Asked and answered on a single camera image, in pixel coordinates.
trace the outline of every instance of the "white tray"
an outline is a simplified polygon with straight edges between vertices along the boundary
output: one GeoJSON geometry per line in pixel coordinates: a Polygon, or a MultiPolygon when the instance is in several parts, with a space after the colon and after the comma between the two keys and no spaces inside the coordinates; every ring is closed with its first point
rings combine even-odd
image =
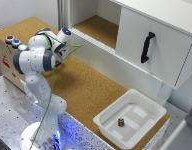
{"type": "Polygon", "coordinates": [[[101,133],[122,149],[133,148],[165,115],[166,109],[136,90],[129,90],[93,120],[101,133]],[[124,126],[118,126],[118,119],[124,126]]]}

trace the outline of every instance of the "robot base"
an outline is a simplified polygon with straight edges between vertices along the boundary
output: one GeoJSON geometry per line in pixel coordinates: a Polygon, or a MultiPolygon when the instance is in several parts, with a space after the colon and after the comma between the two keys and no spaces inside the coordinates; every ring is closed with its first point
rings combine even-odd
{"type": "MultiPolygon", "coordinates": [[[[30,126],[28,126],[21,134],[20,137],[20,150],[53,150],[53,148],[45,148],[44,146],[39,146],[37,144],[33,144],[32,148],[31,147],[31,137],[33,136],[34,132],[36,131],[36,129],[39,127],[40,122],[36,122],[34,124],[31,124],[30,126]]],[[[65,141],[61,140],[61,147],[63,148],[63,146],[65,145],[65,141]]]]}

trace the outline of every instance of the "cabinet door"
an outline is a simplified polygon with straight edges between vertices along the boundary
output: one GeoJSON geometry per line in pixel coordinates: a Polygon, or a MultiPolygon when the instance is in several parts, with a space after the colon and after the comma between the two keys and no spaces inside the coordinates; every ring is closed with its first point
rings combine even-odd
{"type": "Polygon", "coordinates": [[[191,36],[122,8],[116,54],[165,82],[175,86],[191,44],[191,36]],[[141,63],[149,32],[155,37],[150,39],[149,59],[141,63]]]}

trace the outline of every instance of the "white wall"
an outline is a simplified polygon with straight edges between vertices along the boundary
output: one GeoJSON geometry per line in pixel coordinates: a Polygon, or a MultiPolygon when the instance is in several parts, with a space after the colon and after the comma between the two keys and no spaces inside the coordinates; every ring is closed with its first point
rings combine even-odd
{"type": "Polygon", "coordinates": [[[178,90],[173,91],[169,102],[185,112],[192,108],[192,75],[178,90]]]}
{"type": "Polygon", "coordinates": [[[0,0],[0,29],[33,16],[58,28],[57,0],[0,0]]]}

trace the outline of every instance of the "cable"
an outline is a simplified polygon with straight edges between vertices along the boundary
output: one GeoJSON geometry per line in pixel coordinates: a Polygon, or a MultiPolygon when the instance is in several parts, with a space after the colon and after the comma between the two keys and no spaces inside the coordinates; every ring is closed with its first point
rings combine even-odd
{"type": "MultiPolygon", "coordinates": [[[[47,35],[47,34],[45,34],[44,36],[45,36],[45,38],[47,39],[47,42],[48,42],[48,44],[49,44],[49,46],[50,46],[51,51],[53,52],[52,46],[51,46],[51,44],[50,44],[50,42],[49,42],[49,40],[48,40],[48,38],[47,38],[47,36],[49,36],[49,37],[51,37],[51,36],[50,36],[50,35],[47,35]]],[[[80,47],[82,47],[82,46],[85,45],[85,44],[82,44],[82,45],[69,45],[69,44],[65,44],[65,43],[62,43],[62,44],[66,45],[66,46],[77,47],[77,48],[74,49],[72,52],[70,52],[70,53],[68,54],[68,56],[70,56],[70,55],[71,55],[73,52],[75,52],[77,49],[79,49],[80,47]]],[[[40,123],[40,125],[39,125],[39,127],[38,127],[38,130],[37,130],[36,134],[35,134],[35,137],[34,137],[34,139],[33,139],[33,141],[32,141],[30,150],[31,150],[31,148],[32,148],[32,146],[33,146],[33,144],[34,144],[34,142],[35,142],[35,140],[36,140],[36,137],[37,137],[37,135],[38,135],[38,132],[39,132],[39,130],[40,130],[40,127],[41,127],[41,125],[42,125],[42,123],[43,123],[43,120],[45,119],[45,116],[46,116],[46,114],[47,114],[47,111],[48,111],[49,106],[50,106],[50,103],[51,103],[52,93],[53,93],[53,88],[54,88],[54,76],[55,76],[55,67],[54,67],[54,69],[53,69],[52,88],[51,88],[51,92],[50,92],[49,103],[48,103],[48,105],[47,105],[47,108],[46,108],[46,111],[45,111],[45,113],[44,113],[43,119],[41,120],[41,123],[40,123]]]]}

